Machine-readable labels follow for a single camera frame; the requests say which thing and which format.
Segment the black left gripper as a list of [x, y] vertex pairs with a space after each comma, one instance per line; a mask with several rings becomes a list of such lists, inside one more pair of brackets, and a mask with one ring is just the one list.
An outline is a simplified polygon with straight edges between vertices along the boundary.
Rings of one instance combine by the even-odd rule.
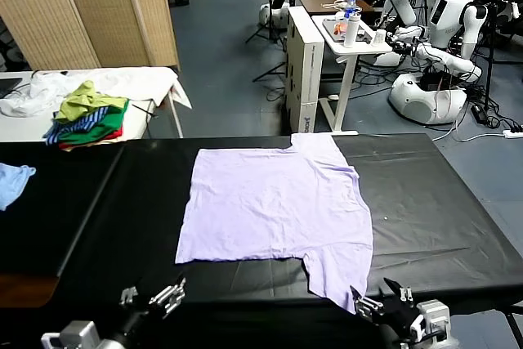
[[166, 319], [186, 296], [186, 278], [181, 277], [175, 284], [168, 285], [153, 296], [149, 302], [134, 303], [138, 295], [135, 286], [127, 287], [121, 292], [120, 318], [110, 333], [114, 341], [138, 341], [154, 324]]

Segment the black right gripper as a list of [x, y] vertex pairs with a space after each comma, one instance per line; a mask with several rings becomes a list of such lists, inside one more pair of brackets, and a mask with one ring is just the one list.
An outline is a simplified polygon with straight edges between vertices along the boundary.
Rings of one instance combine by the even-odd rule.
[[[383, 280], [402, 302], [413, 303], [413, 295], [410, 287], [404, 287], [397, 281], [388, 278], [384, 278]], [[381, 302], [361, 295], [353, 286], [351, 286], [350, 289], [357, 315], [372, 317], [373, 322], [377, 325], [388, 325], [398, 336], [411, 335], [411, 325], [420, 316], [417, 308], [403, 303], [382, 304]]]

